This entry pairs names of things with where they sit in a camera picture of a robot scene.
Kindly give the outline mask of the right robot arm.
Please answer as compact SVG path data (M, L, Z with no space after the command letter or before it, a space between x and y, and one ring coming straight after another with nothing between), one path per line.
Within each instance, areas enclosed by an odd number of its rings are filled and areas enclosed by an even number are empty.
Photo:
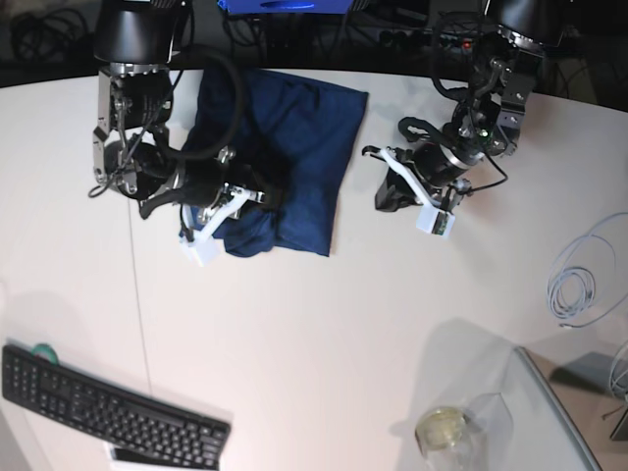
M105 64L98 75L92 134L97 185L88 195L115 191L137 202L142 219L162 206L178 206L180 247L189 260L205 266L218 254L214 235L220 226L246 204L266 206L272 198L233 145L245 111L244 83L222 53L200 49L231 82L235 103L226 131L199 150L170 144L167 123L180 81L171 76L169 64L190 49L181 40L194 33L189 1L102 3L94 38L94 55Z

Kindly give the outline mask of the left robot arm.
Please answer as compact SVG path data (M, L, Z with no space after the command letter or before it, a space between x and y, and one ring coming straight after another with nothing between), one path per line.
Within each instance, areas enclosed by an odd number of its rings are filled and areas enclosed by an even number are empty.
M405 117L397 124L409 148L366 146L365 155L388 166L374 203L381 212L417 206L416 226L447 237L454 209L466 197L487 189L466 179L482 161L493 164L518 147L526 103L544 62L545 50L560 43L566 1L489 1L480 14L451 12L435 23L429 73L434 89L455 104L448 122L437 128ZM472 41L470 77L462 87L444 86L438 70L445 28L469 21L480 30Z

